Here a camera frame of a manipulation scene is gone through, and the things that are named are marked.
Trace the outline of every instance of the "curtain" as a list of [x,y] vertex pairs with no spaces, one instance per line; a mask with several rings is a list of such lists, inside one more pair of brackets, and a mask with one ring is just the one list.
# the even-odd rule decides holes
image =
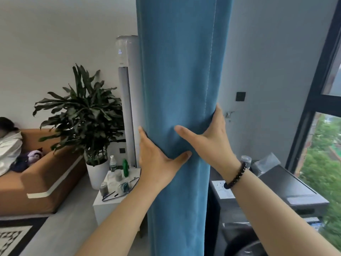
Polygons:
[[211,122],[231,6],[232,0],[136,0],[145,130],[169,158],[193,151],[148,211],[152,256],[204,254],[210,166],[174,126],[202,134]]

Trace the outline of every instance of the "bracelet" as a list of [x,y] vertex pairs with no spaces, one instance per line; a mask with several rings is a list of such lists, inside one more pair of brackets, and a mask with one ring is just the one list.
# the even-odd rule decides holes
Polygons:
[[231,188],[239,181],[239,179],[241,178],[241,176],[243,175],[243,173],[245,172],[245,170],[246,170],[246,163],[243,162],[243,163],[241,164],[241,168],[240,168],[240,170],[239,170],[237,176],[236,176],[229,184],[227,184],[227,183],[225,182],[224,188],[225,188],[225,189],[231,189]]

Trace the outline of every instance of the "window pane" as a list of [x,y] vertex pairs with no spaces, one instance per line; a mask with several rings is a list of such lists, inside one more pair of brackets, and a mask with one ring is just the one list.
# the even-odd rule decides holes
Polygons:
[[341,49],[339,47],[331,66],[323,94],[341,96]]
[[330,202],[319,232],[341,251],[341,118],[315,114],[295,175]]

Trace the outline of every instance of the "floor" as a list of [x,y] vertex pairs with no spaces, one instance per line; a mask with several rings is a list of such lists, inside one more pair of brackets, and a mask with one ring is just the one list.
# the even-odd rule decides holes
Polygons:
[[[20,256],[73,256],[97,227],[92,208],[97,192],[85,175]],[[128,256],[149,256],[146,223],[141,232],[143,238],[136,236]]]

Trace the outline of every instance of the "white stripe on sofa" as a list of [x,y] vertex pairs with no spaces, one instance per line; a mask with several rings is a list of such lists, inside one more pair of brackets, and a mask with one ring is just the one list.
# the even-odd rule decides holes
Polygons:
[[48,191],[40,192],[40,193],[27,193],[27,197],[29,199],[37,199],[37,198],[45,198],[52,194],[52,192],[62,183],[63,180],[69,175],[72,169],[79,163],[79,161],[83,158],[83,156],[79,156],[77,160],[67,169],[66,172],[63,173],[62,176],[49,188]]

